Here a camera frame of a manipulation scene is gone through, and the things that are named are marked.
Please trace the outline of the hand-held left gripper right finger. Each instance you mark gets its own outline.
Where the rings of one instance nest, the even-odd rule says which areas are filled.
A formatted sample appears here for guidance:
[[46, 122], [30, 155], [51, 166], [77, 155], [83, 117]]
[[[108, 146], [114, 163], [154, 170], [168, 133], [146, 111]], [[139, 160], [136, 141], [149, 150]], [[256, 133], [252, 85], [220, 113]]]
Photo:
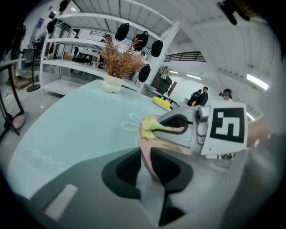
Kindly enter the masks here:
[[164, 186], [159, 226], [217, 227], [239, 185], [247, 157], [248, 150], [230, 161], [152, 147], [152, 169]]

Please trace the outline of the person's right forearm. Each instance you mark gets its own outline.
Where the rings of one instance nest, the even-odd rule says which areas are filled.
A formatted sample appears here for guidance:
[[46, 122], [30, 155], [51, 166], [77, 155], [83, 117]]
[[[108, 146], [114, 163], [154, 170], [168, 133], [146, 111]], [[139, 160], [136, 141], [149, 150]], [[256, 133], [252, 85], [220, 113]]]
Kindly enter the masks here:
[[248, 123], [248, 148], [254, 146], [257, 141], [263, 141], [270, 137], [271, 132], [263, 116]]

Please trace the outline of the yellow corn cob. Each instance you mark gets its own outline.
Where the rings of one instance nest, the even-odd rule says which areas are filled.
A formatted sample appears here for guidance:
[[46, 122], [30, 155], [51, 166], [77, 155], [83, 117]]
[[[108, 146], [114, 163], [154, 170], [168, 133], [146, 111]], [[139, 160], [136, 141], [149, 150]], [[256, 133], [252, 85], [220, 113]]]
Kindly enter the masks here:
[[170, 105], [171, 105], [170, 102], [168, 102], [164, 99], [161, 99], [159, 97], [153, 97], [152, 99], [156, 104], [158, 104], [164, 108], [170, 108]]

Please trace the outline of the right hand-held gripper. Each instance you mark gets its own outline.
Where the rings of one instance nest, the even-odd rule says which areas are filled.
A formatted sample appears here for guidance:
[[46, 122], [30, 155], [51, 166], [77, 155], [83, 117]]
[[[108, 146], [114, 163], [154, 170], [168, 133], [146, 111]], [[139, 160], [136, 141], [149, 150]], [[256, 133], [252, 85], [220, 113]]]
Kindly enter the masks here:
[[154, 131], [184, 154], [224, 155], [247, 148], [248, 124], [246, 105], [240, 102], [212, 101], [209, 106], [178, 107], [160, 116], [163, 127]]

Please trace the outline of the table with light-blue tablecloth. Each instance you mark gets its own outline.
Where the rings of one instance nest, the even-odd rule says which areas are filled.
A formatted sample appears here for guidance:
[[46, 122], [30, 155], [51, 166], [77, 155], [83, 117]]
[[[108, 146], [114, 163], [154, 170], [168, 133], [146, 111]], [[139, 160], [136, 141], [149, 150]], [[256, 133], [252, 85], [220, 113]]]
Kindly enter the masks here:
[[164, 113], [138, 92], [107, 93], [100, 80], [85, 84], [48, 108], [24, 134], [8, 167], [8, 183], [31, 198], [80, 161], [137, 147], [141, 120]]

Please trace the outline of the white shelving unit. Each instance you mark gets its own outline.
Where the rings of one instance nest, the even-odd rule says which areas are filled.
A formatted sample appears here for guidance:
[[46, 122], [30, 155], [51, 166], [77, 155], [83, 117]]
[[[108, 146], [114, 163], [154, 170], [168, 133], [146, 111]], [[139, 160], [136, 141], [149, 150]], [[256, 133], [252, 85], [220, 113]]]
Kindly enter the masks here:
[[[134, 27], [137, 30], [142, 32], [148, 32], [148, 35], [153, 37], [157, 40], [162, 40], [163, 48], [159, 57], [155, 58], [152, 57], [149, 60], [144, 60], [145, 64], [149, 64], [151, 71], [149, 73], [148, 78], [144, 83], [140, 86], [137, 86], [134, 82], [129, 80], [123, 80], [123, 85], [125, 87], [131, 88], [134, 91], [142, 92], [144, 85], [149, 85], [154, 80], [157, 72], [159, 71], [160, 67], [162, 66], [163, 60], [165, 59], [165, 53], [169, 48], [172, 40], [174, 39], [175, 35], [177, 34], [180, 28], [180, 22], [176, 21], [169, 21], [170, 26], [162, 33], [161, 36], [158, 36], [151, 30], [147, 29], [146, 27], [135, 23], [130, 20], [126, 20], [123, 18], [119, 18], [113, 15], [107, 14], [100, 14], [100, 13], [79, 13], [79, 14], [65, 14], [58, 17], [60, 21], [63, 23], [68, 24], [71, 29], [83, 29], [83, 30], [95, 30], [96, 26], [99, 25], [99, 19], [110, 20], [112, 22], [120, 22], [120, 23], [128, 23], [130, 27]], [[83, 38], [50, 38], [48, 35], [45, 38], [43, 47], [46, 47], [48, 43], [56, 43], [59, 45], [73, 46], [73, 47], [86, 47], [86, 48], [95, 48], [103, 47], [104, 44], [99, 41], [91, 40], [91, 39], [83, 39]], [[42, 90], [53, 92], [61, 95], [67, 95], [73, 90], [81, 87], [83, 83], [73, 82], [71, 79], [61, 79], [61, 73], [58, 73], [57, 77], [53, 78], [46, 78], [45, 72], [43, 71], [44, 65], [50, 65], [52, 67], [57, 66], [59, 68], [70, 68], [78, 71], [83, 71], [85, 73], [89, 73], [100, 78], [104, 78], [107, 74], [104, 73], [101, 69], [93, 70], [90, 65], [81, 64], [78, 62], [74, 62], [71, 60], [64, 60], [63, 58], [60, 59], [47, 59], [44, 55], [41, 56], [41, 63], [40, 63], [40, 73], [39, 73], [39, 81]]]

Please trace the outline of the dried plant bouquet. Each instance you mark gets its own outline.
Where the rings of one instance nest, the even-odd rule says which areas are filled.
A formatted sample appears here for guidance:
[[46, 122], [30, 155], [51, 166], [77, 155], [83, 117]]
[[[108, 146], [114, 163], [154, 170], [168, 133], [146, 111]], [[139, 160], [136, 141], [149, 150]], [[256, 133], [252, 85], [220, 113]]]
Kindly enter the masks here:
[[112, 38], [105, 39], [105, 48], [100, 57], [102, 61], [98, 65], [106, 73], [103, 77], [102, 88], [108, 93], [121, 92], [123, 80], [143, 65], [143, 55], [134, 51], [132, 43], [121, 52], [119, 45], [114, 44]]

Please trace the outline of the staircase with black railing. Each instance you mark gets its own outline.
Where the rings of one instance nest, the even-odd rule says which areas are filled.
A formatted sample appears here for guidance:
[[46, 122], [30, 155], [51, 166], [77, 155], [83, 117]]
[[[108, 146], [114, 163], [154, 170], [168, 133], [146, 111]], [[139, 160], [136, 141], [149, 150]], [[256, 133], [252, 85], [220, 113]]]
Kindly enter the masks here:
[[163, 86], [163, 90], [166, 89], [168, 93], [172, 90], [172, 82], [170, 82], [170, 75], [179, 75], [180, 73], [191, 73], [192, 69], [197, 66], [197, 64], [205, 64], [206, 60], [200, 51], [182, 52], [176, 54], [169, 54], [165, 56], [163, 63], [158, 70], [151, 86], [154, 86], [156, 91], [160, 93], [160, 87]]

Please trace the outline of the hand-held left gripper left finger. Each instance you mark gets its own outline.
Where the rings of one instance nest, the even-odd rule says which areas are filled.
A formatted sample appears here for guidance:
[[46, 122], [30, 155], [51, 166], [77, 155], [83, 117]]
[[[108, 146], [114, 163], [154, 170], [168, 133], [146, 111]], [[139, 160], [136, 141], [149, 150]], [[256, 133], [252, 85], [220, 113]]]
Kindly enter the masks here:
[[60, 229], [139, 229], [140, 168], [139, 148], [81, 161], [42, 186], [31, 202]]

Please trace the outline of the black standing fan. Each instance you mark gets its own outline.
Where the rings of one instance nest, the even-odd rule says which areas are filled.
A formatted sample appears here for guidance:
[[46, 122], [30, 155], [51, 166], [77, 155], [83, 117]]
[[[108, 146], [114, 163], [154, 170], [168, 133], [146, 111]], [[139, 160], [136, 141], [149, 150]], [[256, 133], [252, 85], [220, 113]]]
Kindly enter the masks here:
[[43, 46], [43, 41], [41, 41], [40, 39], [37, 39], [34, 43], [33, 43], [33, 56], [32, 56], [32, 85], [30, 85], [27, 88], [27, 92], [33, 92], [36, 91], [38, 89], [40, 89], [40, 85], [36, 85], [35, 84], [35, 76], [34, 76], [34, 66], [35, 66], [35, 59], [37, 56], [40, 55], [41, 51], [42, 51], [42, 46]]

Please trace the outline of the yellow cloth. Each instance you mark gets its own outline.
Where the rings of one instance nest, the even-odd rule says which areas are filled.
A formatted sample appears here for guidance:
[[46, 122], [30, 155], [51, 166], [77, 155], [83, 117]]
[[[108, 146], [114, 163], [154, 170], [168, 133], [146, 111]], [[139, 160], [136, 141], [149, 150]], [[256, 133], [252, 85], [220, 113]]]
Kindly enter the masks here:
[[140, 134], [143, 138], [147, 140], [155, 140], [162, 145], [171, 146], [174, 148], [177, 147], [176, 144], [173, 144], [168, 140], [163, 140], [161, 138], [156, 137], [152, 131], [155, 131], [157, 129], [172, 131], [171, 127], [163, 126], [157, 121], [157, 118], [153, 115], [148, 115], [141, 121]]

